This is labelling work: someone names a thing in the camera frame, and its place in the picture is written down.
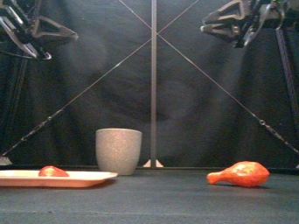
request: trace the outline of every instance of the white plate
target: white plate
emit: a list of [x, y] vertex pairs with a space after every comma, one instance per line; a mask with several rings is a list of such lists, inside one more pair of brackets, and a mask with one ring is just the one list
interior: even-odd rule
[[117, 176], [104, 171], [66, 171], [68, 177], [38, 177], [38, 171], [0, 171], [0, 186], [88, 187]]

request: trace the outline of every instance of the black cloth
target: black cloth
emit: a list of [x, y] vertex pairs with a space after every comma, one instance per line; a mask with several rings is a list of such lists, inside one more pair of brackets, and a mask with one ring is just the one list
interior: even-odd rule
[[1, 223], [299, 222], [297, 176], [259, 187], [208, 185], [205, 171], [136, 171], [82, 189], [0, 187]]

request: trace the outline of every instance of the orange plastic food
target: orange plastic food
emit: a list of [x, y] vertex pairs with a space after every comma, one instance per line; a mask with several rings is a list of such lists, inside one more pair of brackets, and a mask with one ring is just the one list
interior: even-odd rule
[[260, 163], [243, 161], [223, 171], [209, 173], [207, 180], [211, 185], [224, 181], [232, 185], [253, 187], [267, 181], [268, 175], [269, 172]]
[[40, 169], [38, 177], [68, 177], [69, 174], [60, 168], [46, 165]]

